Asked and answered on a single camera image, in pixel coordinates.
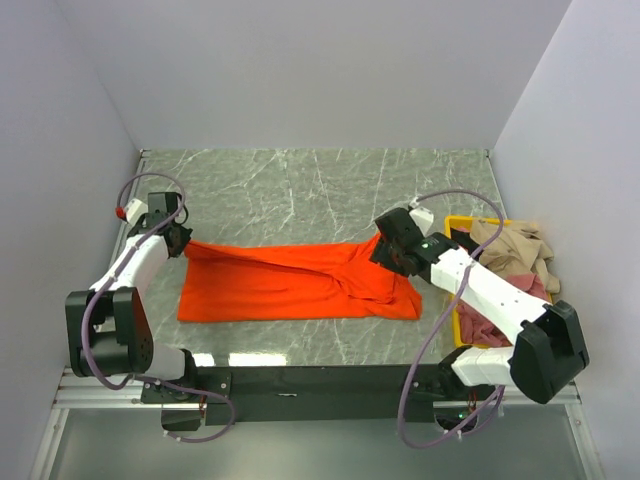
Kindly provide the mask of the orange t shirt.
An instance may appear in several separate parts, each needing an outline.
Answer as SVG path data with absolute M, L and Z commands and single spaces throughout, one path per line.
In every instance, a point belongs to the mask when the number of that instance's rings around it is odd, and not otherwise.
M 410 281 L 360 243 L 236 247 L 192 241 L 177 318 L 183 323 L 382 317 L 416 321 Z

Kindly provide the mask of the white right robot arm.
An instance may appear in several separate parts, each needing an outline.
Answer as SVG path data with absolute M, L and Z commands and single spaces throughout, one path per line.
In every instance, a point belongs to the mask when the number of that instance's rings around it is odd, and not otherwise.
M 589 364 L 576 310 L 551 304 L 511 285 L 442 233 L 425 235 L 417 214 L 394 208 L 378 217 L 380 233 L 370 259 L 404 277 L 418 276 L 453 294 L 490 320 L 507 347 L 459 347 L 442 360 L 429 391 L 460 399 L 476 386 L 514 386 L 548 403 Z

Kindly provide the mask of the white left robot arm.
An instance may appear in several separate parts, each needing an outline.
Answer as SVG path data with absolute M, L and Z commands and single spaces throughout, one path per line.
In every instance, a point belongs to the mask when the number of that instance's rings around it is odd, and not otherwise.
M 192 230 L 176 217 L 187 215 L 183 195 L 153 192 L 119 211 L 131 226 L 123 250 L 89 289 L 70 293 L 65 315 L 71 369 L 78 377 L 130 375 L 164 380 L 176 401 L 193 399 L 200 388 L 193 359 L 184 350 L 156 343 L 143 297 L 169 259 L 179 257 Z

